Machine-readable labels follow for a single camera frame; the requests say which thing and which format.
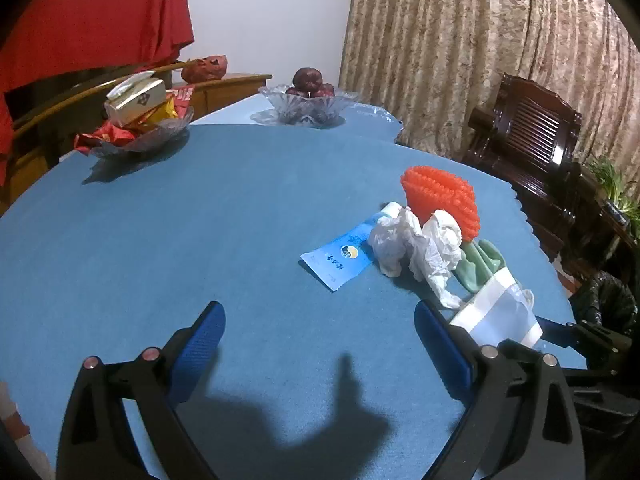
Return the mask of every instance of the round table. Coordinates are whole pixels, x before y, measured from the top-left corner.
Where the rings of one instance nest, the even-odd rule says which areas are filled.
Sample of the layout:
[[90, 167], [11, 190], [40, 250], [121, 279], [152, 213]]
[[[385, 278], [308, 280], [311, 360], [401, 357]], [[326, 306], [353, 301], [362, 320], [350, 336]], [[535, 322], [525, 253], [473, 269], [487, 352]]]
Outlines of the round table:
[[[75, 153], [0, 219], [0, 380], [36, 445], [54, 462], [84, 357], [131, 360], [218, 300], [225, 335], [177, 411], [222, 480], [422, 478], [463, 412], [415, 332], [425, 286], [373, 265], [332, 293], [300, 264], [383, 203], [404, 202], [399, 177], [417, 164], [474, 186], [480, 236], [534, 292], [537, 314], [571, 321], [507, 183], [342, 130], [190, 126], [146, 164]], [[455, 278], [449, 288], [463, 293]], [[571, 349], [545, 350], [584, 366]]]

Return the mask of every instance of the screw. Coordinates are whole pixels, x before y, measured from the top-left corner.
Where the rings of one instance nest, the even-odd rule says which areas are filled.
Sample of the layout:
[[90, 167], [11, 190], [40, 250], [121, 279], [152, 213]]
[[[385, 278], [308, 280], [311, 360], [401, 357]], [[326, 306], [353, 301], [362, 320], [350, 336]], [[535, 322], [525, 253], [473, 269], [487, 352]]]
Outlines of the screw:
[[484, 345], [480, 349], [480, 353], [487, 359], [495, 359], [498, 357], [498, 349], [491, 345]]
[[91, 357], [88, 357], [84, 360], [82, 366], [87, 370], [92, 370], [93, 368], [97, 367], [99, 363], [100, 359], [98, 359], [95, 355], [92, 355]]
[[558, 359], [556, 358], [555, 355], [544, 354], [542, 356], [542, 360], [545, 362], [545, 365], [547, 366], [556, 366], [558, 364]]
[[155, 361], [160, 357], [160, 351], [155, 346], [150, 346], [142, 352], [142, 358], [145, 361]]

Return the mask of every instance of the wooden chair back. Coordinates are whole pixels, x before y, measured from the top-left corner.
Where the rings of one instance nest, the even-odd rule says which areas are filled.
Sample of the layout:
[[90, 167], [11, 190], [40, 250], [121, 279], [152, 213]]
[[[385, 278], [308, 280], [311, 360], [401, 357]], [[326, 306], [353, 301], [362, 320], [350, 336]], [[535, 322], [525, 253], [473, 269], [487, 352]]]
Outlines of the wooden chair back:
[[540, 182], [568, 171], [582, 116], [534, 81], [504, 74], [494, 107], [491, 147]]

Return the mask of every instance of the red apple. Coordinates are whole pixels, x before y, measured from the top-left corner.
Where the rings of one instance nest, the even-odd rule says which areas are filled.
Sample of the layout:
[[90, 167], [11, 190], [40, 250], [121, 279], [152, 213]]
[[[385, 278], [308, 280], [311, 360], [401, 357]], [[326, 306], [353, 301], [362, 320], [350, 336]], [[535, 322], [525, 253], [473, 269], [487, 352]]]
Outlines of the red apple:
[[288, 88], [285, 94], [289, 95], [299, 95], [300, 97], [309, 97], [309, 92], [305, 92], [303, 90], [298, 90], [297, 88]]
[[315, 68], [301, 68], [293, 76], [293, 86], [305, 92], [315, 92], [322, 86], [322, 74]]
[[333, 97], [335, 88], [331, 83], [324, 83], [315, 92], [311, 92], [311, 97]]

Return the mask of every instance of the beige curtain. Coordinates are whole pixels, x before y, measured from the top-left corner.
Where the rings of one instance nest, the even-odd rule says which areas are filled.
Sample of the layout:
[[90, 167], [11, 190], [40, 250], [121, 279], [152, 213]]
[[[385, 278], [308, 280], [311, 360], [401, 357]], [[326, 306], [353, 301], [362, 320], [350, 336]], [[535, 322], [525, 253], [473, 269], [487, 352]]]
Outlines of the beige curtain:
[[352, 2], [340, 85], [403, 120], [403, 144], [459, 155], [503, 72], [582, 113], [578, 158], [608, 155], [639, 180], [640, 54], [606, 0]]

